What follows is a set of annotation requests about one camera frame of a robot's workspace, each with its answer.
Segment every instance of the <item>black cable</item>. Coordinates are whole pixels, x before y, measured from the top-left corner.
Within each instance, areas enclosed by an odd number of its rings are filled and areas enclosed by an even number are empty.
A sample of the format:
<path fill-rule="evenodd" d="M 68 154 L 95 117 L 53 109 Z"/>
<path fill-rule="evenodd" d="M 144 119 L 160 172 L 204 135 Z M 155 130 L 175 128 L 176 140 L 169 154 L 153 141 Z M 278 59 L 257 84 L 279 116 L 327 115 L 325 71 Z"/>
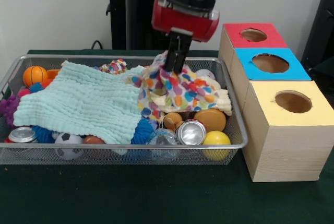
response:
<path fill-rule="evenodd" d="M 94 41 L 94 43 L 93 43 L 91 49 L 94 49 L 96 43 L 99 45 L 100 49 L 103 50 L 103 46 L 102 46 L 102 44 L 101 44 L 101 42 L 100 42 L 99 40 L 95 40 L 95 41 Z"/>

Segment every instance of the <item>wire mesh basket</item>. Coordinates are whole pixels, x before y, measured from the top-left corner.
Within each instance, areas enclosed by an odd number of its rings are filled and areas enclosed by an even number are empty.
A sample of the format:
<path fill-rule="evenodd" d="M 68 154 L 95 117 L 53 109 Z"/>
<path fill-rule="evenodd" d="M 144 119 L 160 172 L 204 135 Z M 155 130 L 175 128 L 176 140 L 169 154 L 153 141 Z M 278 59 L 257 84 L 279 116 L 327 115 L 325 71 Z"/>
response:
<path fill-rule="evenodd" d="M 15 60 L 0 83 L 2 96 L 6 97 L 24 87 L 22 75 L 33 65 L 45 69 L 60 68 L 63 61 L 87 66 L 101 66 L 114 59 L 123 58 L 128 68 L 150 65 L 154 57 L 134 56 L 84 56 L 84 55 L 30 55 Z M 192 71 L 208 69 L 222 88 L 229 91 L 233 114 L 228 117 L 224 132 L 231 145 L 87 145 L 87 144 L 19 144 L 4 143 L 11 129 L 3 116 L 0 117 L 0 164 L 174 164 L 174 165 L 227 165 L 238 149 L 247 142 L 247 134 L 237 105 L 233 87 L 225 65 L 217 58 L 188 57 Z M 224 157 L 214 161 L 210 157 Z"/>

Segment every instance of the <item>can lid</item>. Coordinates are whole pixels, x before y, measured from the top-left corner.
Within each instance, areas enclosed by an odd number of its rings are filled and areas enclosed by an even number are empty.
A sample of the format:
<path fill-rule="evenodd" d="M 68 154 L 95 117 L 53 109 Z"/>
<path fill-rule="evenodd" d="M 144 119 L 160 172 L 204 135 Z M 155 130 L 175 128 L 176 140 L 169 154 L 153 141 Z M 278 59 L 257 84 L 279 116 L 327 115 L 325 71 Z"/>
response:
<path fill-rule="evenodd" d="M 206 135 L 204 125 L 197 121 L 184 123 L 178 133 L 180 141 L 184 145 L 200 145 L 203 143 Z"/>
<path fill-rule="evenodd" d="M 36 139 L 36 136 L 30 127 L 23 126 L 11 131 L 8 138 L 16 143 L 28 143 Z"/>

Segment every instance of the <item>white wall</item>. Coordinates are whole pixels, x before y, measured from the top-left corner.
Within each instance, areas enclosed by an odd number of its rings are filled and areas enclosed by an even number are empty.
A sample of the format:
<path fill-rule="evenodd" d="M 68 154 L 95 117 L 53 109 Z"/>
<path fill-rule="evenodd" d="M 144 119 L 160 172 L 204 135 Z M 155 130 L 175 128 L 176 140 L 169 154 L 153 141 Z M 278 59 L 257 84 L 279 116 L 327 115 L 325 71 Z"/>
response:
<path fill-rule="evenodd" d="M 95 39 L 111 47 L 109 0 L 0 0 L 0 77 L 29 49 L 86 49 Z M 301 57 L 319 0 L 218 0 L 221 23 L 210 42 L 217 50 L 223 22 L 271 22 Z"/>
<path fill-rule="evenodd" d="M 0 0 L 0 76 L 29 49 L 111 48 L 109 0 Z"/>
<path fill-rule="evenodd" d="M 193 44 L 194 49 L 217 49 L 222 23 L 270 22 L 275 25 L 288 46 L 301 58 L 320 0 L 217 0 L 220 30 L 206 43 Z"/>

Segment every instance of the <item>basket rim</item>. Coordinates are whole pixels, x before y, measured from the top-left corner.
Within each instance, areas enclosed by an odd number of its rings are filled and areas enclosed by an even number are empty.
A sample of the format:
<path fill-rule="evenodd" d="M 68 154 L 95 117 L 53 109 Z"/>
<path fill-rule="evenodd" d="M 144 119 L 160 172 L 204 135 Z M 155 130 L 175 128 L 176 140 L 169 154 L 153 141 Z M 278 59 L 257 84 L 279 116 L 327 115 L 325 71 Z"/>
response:
<path fill-rule="evenodd" d="M 125 60 L 153 60 L 155 56 L 114 56 L 114 55 L 59 55 L 59 54 L 26 54 L 21 57 L 18 57 L 14 60 L 13 64 L 7 71 L 5 77 L 0 82 L 0 91 L 4 89 L 6 84 L 8 83 L 13 71 L 17 68 L 17 66 L 21 65 L 24 60 L 30 58 L 61 58 L 68 60 L 69 58 L 103 58 L 103 59 L 118 59 L 123 58 Z M 228 70 L 226 68 L 225 63 L 216 57 L 187 57 L 187 61 L 212 61 L 218 63 L 223 71 L 224 80 L 226 83 L 226 87 L 229 91 L 229 96 L 232 103 L 232 108 L 236 116 L 237 124 L 241 132 L 242 142 L 240 144 L 233 145 L 118 145 L 118 144 L 24 144 L 24 143 L 0 143 L 0 148 L 80 148 L 80 149 L 151 149 L 151 150 L 160 150 L 160 149 L 180 149 L 180 150 L 230 150 L 230 149 L 241 149 L 248 143 L 247 131 L 245 128 L 245 124 L 243 118 L 241 116 L 241 112 L 236 100 L 236 96 L 234 93 L 233 85 L 230 80 L 230 76 L 228 74 Z"/>

